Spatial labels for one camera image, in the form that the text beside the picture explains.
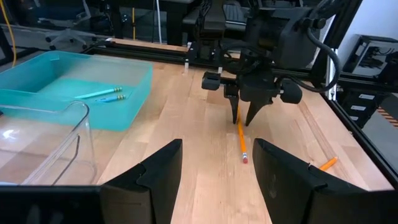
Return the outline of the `light teal pencil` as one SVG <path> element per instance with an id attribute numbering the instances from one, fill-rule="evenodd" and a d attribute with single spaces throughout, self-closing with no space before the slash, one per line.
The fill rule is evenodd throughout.
<path id="1" fill-rule="evenodd" d="M 97 92 L 93 92 L 93 93 L 88 93 L 88 94 L 85 94 L 85 95 L 75 96 L 74 98 L 76 98 L 76 99 L 87 99 L 87 98 L 92 98 L 92 97 L 95 97 L 95 96 L 107 95 L 109 93 L 120 92 L 122 90 L 123 90 L 122 87 L 116 87 L 116 88 L 112 88 L 112 89 L 108 89 L 108 90 L 102 90 L 102 91 L 97 91 Z"/>

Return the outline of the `black box with white labels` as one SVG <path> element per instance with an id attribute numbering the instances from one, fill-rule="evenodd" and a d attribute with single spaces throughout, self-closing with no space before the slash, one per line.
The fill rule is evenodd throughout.
<path id="1" fill-rule="evenodd" d="M 340 91 L 336 97 L 340 106 L 360 128 L 364 127 L 386 98 L 385 93 L 357 90 Z"/>

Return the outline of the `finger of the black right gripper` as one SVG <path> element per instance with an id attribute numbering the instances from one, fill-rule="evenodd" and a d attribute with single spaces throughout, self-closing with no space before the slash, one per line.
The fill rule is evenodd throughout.
<path id="1" fill-rule="evenodd" d="M 250 102 L 248 113 L 246 116 L 246 122 L 245 125 L 249 126 L 251 121 L 254 119 L 255 115 L 261 110 L 262 107 L 266 105 L 271 105 L 272 104 L 272 99 L 268 99 L 265 101 L 252 101 Z"/>
<path id="2" fill-rule="evenodd" d="M 224 93 L 224 97 L 227 98 L 231 105 L 231 112 L 233 118 L 233 124 L 236 124 L 238 118 L 238 105 L 239 105 L 239 95 L 238 93 Z"/>

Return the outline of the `office chair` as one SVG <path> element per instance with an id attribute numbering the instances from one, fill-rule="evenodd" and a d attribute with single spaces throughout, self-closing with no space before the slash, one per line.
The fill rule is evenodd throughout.
<path id="1" fill-rule="evenodd" d="M 55 50 L 55 44 L 61 40 L 75 40 L 82 44 L 82 48 L 88 47 L 82 37 L 89 37 L 97 41 L 95 34 L 75 30 L 75 26 L 91 19 L 90 8 L 86 0 L 34 0 L 38 23 L 49 22 L 53 25 L 63 27 L 62 30 L 45 33 L 45 41 L 50 44 L 50 50 Z"/>

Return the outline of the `orange pencil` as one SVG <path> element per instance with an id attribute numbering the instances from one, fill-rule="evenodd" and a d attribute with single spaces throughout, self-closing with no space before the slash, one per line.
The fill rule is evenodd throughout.
<path id="1" fill-rule="evenodd" d="M 326 163 L 324 163 L 323 165 L 321 165 L 319 167 L 320 170 L 322 171 L 326 171 L 328 170 L 330 167 L 332 167 L 333 165 L 335 165 L 338 161 L 337 157 L 333 157 L 332 159 L 330 159 L 329 161 L 327 161 Z"/>
<path id="2" fill-rule="evenodd" d="M 246 144 L 245 144 L 245 139 L 244 139 L 244 131 L 243 131 L 243 124 L 241 120 L 241 114 L 240 110 L 238 108 L 237 110 L 237 127 L 238 127 L 238 134 L 239 134 L 239 142 L 240 142 L 240 148 L 241 148 L 241 153 L 242 153 L 242 160 L 244 164 L 248 163 L 248 155 L 247 155 L 247 149 L 246 149 Z"/>

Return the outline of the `teal plastic bin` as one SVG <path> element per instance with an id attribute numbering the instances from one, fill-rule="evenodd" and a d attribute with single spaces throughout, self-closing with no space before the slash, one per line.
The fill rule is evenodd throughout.
<path id="1" fill-rule="evenodd" d="M 151 91 L 150 62 L 100 55 L 51 51 L 0 72 L 0 105 L 58 111 L 74 101 L 89 109 L 93 129 L 124 131 L 130 127 Z M 123 90 L 76 99 L 102 90 Z M 96 102 L 125 95 L 124 100 Z"/>

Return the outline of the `blue pencil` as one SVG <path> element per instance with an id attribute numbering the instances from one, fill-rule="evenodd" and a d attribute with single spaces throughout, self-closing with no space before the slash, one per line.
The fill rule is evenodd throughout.
<path id="1" fill-rule="evenodd" d="M 126 98 L 125 95 L 115 95 L 115 96 L 98 99 L 98 100 L 96 100 L 96 102 L 109 103 L 109 102 L 113 102 L 113 101 L 124 100 L 125 98 Z"/>

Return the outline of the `black desk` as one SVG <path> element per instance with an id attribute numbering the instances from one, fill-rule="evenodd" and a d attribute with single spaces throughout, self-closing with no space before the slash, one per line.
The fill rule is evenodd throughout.
<path id="1" fill-rule="evenodd" d="M 135 7 L 152 9 L 153 1 L 157 0 L 104 0 L 110 8 L 111 23 L 114 36 L 123 39 L 120 7 Z M 167 13 L 167 43 L 169 45 L 182 45 L 183 18 L 201 0 L 159 0 L 160 10 Z"/>

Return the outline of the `black equipment rack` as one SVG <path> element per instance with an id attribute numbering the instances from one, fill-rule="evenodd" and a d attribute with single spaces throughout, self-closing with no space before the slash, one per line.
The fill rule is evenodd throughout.
<path id="1" fill-rule="evenodd" d="M 367 77 L 378 76 L 398 57 L 398 40 L 389 37 L 357 35 L 357 43 L 343 71 Z"/>

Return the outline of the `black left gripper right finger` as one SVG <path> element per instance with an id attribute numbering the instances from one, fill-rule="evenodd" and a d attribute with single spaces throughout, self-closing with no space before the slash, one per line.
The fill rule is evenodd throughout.
<path id="1" fill-rule="evenodd" d="M 345 224 L 347 196 L 365 190 L 256 138 L 252 158 L 273 224 Z"/>

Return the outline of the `clear plastic bin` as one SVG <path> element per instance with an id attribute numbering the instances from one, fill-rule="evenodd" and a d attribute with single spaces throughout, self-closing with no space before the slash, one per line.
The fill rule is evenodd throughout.
<path id="1" fill-rule="evenodd" d="M 79 101 L 58 111 L 0 105 L 0 187 L 94 184 L 89 112 Z"/>

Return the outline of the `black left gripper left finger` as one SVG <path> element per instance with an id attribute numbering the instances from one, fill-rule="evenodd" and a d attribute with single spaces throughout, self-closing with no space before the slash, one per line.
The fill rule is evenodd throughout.
<path id="1" fill-rule="evenodd" d="M 170 224 L 182 175 L 183 141 L 174 139 L 101 186 L 105 224 Z"/>

